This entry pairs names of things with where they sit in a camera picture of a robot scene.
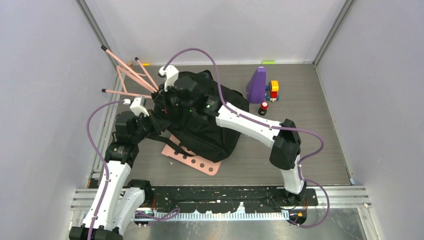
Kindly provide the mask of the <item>black student backpack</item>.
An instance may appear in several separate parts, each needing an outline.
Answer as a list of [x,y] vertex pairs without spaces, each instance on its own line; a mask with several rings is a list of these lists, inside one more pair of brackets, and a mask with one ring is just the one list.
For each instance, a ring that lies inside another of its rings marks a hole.
[[[220,97],[219,91],[221,91],[226,103],[244,111],[249,110],[250,104],[244,96],[236,90],[218,85],[209,70],[199,73],[183,71],[179,73],[179,76],[192,78],[207,96]],[[170,121],[167,130],[179,140],[179,143],[174,143],[169,138],[162,136],[156,136],[153,140],[168,144],[177,153],[190,157],[200,156],[214,163],[220,162],[232,154],[241,135],[239,132],[228,128],[196,123],[184,110],[165,113],[163,91],[164,84],[161,84],[159,91],[152,94],[153,112],[157,117]],[[181,147],[194,152],[194,155],[182,150]]]

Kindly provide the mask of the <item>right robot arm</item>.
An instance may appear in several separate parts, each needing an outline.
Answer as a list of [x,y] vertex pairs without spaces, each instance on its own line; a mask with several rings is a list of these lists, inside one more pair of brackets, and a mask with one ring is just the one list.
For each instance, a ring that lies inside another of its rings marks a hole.
[[189,76],[163,74],[163,94],[171,106],[184,110],[197,124],[230,129],[252,137],[271,149],[269,161],[281,170],[285,198],[299,205],[306,197],[306,183],[300,171],[301,139],[293,121],[268,120],[225,103],[220,97],[206,95]]

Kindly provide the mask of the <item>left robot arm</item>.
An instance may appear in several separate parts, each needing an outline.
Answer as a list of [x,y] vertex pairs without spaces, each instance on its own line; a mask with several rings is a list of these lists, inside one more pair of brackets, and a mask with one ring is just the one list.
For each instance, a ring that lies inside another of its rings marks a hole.
[[114,141],[103,158],[101,183],[80,226],[70,229],[71,240],[122,240],[137,208],[153,202],[150,181],[133,179],[125,183],[139,153],[139,143],[159,136],[168,124],[149,109],[139,115],[121,112],[115,126]]

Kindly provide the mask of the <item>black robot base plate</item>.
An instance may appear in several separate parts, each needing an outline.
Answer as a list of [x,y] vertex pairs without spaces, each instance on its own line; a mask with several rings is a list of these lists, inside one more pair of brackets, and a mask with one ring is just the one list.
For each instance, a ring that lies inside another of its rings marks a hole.
[[282,186],[154,186],[147,192],[142,207],[168,213],[180,208],[181,213],[277,213],[299,207],[318,205],[316,191],[307,188],[301,200],[289,196]]

